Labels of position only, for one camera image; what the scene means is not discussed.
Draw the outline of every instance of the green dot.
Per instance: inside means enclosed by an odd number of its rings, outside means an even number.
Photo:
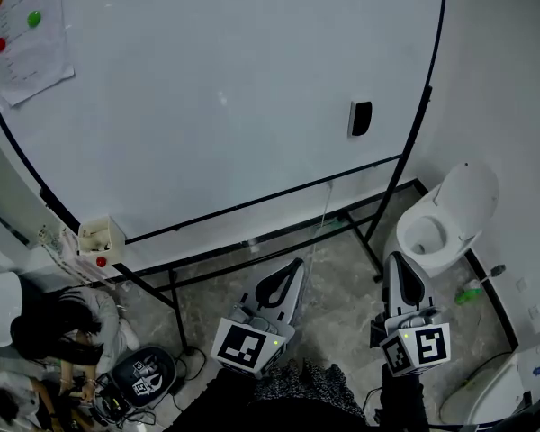
[[[40,24],[40,19],[42,18],[39,11],[33,11],[30,14],[28,14],[28,25],[30,27],[36,27],[38,24]]]

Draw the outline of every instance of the black eraser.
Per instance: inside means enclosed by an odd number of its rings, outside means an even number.
[[[370,128],[372,121],[372,103],[354,103],[350,107],[350,122],[348,136],[363,136]]]

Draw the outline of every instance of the whiteboard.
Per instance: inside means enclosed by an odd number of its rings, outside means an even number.
[[[3,116],[79,221],[132,238],[400,154],[440,1],[62,0],[76,76]]]

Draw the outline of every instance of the black hair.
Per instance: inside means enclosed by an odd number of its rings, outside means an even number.
[[[14,348],[28,360],[53,356],[77,365],[97,365],[102,346],[80,344],[67,333],[100,332],[100,322],[86,306],[80,291],[64,288],[49,292],[37,303],[22,309],[10,325]]]
[[[0,418],[11,426],[16,416],[18,416],[18,405],[14,397],[6,389],[0,388]]]

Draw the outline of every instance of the toilet seat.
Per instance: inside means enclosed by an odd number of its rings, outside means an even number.
[[[445,232],[445,244],[435,253],[422,255],[415,253],[406,243],[406,233],[410,226],[421,218],[430,218],[437,221]],[[421,266],[445,264],[450,261],[463,246],[463,242],[460,240],[460,230],[456,223],[452,220],[447,211],[443,210],[441,207],[435,206],[432,200],[417,203],[402,214],[398,221],[397,236],[402,251]]]
[[[482,162],[454,167],[441,185],[402,214],[396,227],[400,248],[421,266],[451,262],[492,217],[499,193],[498,178]],[[445,233],[444,246],[434,253],[415,253],[406,242],[409,228],[422,218],[434,220]]]

